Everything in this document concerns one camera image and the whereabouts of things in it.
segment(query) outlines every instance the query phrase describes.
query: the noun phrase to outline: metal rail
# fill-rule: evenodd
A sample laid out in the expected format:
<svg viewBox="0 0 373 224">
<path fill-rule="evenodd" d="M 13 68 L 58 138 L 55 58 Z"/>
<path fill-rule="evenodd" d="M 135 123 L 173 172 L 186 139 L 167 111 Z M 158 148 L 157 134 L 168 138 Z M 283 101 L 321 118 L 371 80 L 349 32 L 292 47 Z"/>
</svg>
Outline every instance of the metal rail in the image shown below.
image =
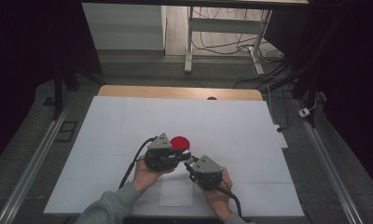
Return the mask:
<svg viewBox="0 0 373 224">
<path fill-rule="evenodd" d="M 297 100 L 294 100 L 294 104 L 298 108 L 298 110 L 302 109 L 297 103 Z M 340 199 L 340 204 L 343 207 L 347 219 L 349 219 L 351 224 L 363 224 L 364 221 L 362 220 L 361 215 L 359 214 L 358 209 L 355 206 L 352 196 L 341 180 L 340 175 L 338 174 L 338 170 L 334 162 L 332 162 L 332 159 L 327 152 L 320 135 L 315 129 L 310 126 L 309 122 L 306 119 L 303 119 L 303 125 L 305 126 L 306 132 L 308 133 L 309 138 L 314 145 L 314 148 L 316 149 L 318 158 L 320 159 L 321 164 L 325 169 L 326 175 L 331 182 L 332 188 L 337 193 Z"/>
<path fill-rule="evenodd" d="M 3 207 L 3 210 L 0 213 L 0 224 L 12 223 L 15 216 L 17 215 L 21 204 L 23 203 L 24 198 L 27 195 L 30 187 L 35 180 L 42 162 L 47 156 L 47 153 L 52 145 L 53 140 L 55 139 L 58 130 L 62 126 L 65 116 L 70 108 L 71 103 L 74 101 L 76 93 L 74 91 L 69 91 L 66 99 L 64 108 L 61 114 L 58 116 L 58 119 L 53 120 L 48 128 L 47 133 L 42 139 L 40 145 L 35 150 L 35 154 L 30 159 L 27 164 L 21 178 L 18 181 L 18 184 L 13 189 L 11 195 L 8 198 L 6 205 Z"/>
</svg>

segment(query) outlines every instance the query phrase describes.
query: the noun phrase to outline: black cable bundle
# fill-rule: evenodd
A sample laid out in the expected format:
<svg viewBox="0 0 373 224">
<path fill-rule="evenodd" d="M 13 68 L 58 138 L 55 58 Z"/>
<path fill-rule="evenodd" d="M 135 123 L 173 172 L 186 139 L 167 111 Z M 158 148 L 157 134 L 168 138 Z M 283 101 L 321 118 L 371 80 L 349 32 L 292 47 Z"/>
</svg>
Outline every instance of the black cable bundle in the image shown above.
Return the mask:
<svg viewBox="0 0 373 224">
<path fill-rule="evenodd" d="M 138 156 L 140 155 L 140 152 L 141 150 L 143 150 L 143 148 L 145 147 L 145 145 L 149 142 L 153 142 L 155 139 L 157 139 L 157 136 L 153 137 L 153 138 L 149 138 L 147 139 L 145 142 L 143 142 L 143 144 L 140 146 L 140 148 L 138 149 L 137 153 L 136 153 L 136 156 L 134 157 L 134 160 L 131 162 L 131 165 L 129 165 L 129 168 L 128 168 L 128 171 L 126 171 L 125 175 L 123 176 L 123 179 L 122 181 L 120 182 L 120 185 L 119 185 L 119 188 L 122 188 L 125 183 L 126 183 L 126 180 L 128 179 L 129 175 L 131 174 L 131 170 L 133 169 L 134 167 L 134 164 L 136 163 L 137 161 L 137 158 Z"/>
</svg>

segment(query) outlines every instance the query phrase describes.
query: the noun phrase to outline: person's right hand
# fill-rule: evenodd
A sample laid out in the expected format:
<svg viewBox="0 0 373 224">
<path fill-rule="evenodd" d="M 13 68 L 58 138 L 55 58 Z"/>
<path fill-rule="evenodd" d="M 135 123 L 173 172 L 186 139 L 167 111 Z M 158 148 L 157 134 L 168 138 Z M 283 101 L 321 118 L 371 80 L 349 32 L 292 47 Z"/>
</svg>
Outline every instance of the person's right hand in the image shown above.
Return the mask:
<svg viewBox="0 0 373 224">
<path fill-rule="evenodd" d="M 224 181 L 221 182 L 219 187 L 225 190 L 232 189 L 233 183 L 229 177 L 228 170 L 225 167 L 222 171 L 222 179 Z M 225 220 L 230 216 L 230 214 L 233 213 L 233 211 L 229 208 L 229 197 L 216 189 L 201 189 L 201 191 L 203 192 L 207 204 L 215 212 L 216 216 L 221 221 L 225 222 Z"/>
</svg>

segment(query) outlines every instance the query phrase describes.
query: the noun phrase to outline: dark floor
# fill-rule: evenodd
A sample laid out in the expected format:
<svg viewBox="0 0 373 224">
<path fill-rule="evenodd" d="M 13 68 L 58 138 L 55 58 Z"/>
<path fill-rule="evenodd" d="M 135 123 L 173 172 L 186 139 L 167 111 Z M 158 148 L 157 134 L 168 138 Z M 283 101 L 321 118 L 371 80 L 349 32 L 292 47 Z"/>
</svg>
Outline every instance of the dark floor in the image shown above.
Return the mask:
<svg viewBox="0 0 373 224">
<path fill-rule="evenodd" d="M 185 75 L 183 61 L 176 58 L 149 56 L 124 63 L 103 60 L 104 80 L 108 84 L 149 85 L 175 87 L 233 88 L 242 78 L 254 77 L 251 64 L 238 60 L 196 59 L 193 72 Z M 269 71 L 273 65 L 266 65 Z M 58 133 L 44 163 L 25 198 L 14 223 L 74 223 L 75 217 L 43 215 L 48 198 L 72 149 L 77 131 L 82 125 L 91 99 L 99 86 L 85 77 L 78 76 L 81 87 L 65 121 L 76 124 L 76 133 Z M 237 88 L 254 89 L 262 79 L 241 82 Z M 283 134 L 289 148 L 283 151 L 297 193 L 312 223 L 349 223 L 338 195 L 333 190 L 316 150 L 297 115 L 294 100 L 290 97 L 292 84 L 272 92 L 270 101 L 273 118 L 285 128 Z M 35 103 L 30 113 L 9 142 L 0 157 L 0 211 L 18 182 L 27 162 L 45 134 L 53 116 L 53 106 L 43 105 L 53 96 L 53 82 L 47 82 L 36 90 Z M 352 195 L 365 223 L 373 223 L 373 181 L 356 159 L 347 144 L 326 120 L 323 101 L 316 106 L 317 132 L 338 168 L 341 179 Z M 254 217 L 257 223 L 311 223 L 307 217 Z"/>
</svg>

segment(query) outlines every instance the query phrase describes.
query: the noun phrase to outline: white board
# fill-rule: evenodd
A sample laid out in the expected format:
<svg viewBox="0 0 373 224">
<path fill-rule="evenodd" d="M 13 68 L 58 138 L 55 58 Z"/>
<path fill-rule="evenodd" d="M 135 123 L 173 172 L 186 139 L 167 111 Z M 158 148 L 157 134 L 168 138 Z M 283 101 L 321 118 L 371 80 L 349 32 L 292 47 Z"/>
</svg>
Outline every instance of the white board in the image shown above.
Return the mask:
<svg viewBox="0 0 373 224">
<path fill-rule="evenodd" d="M 105 191 L 117 190 L 140 145 L 161 133 L 186 137 L 192 155 L 227 167 L 244 216 L 303 216 L 266 102 L 101 96 L 90 105 L 44 213 L 78 214 Z M 171 175 L 144 193 L 134 215 L 214 216 L 196 185 L 179 194 L 183 203 L 166 200 L 179 185 Z M 179 168 L 173 175 L 186 176 Z"/>
</svg>

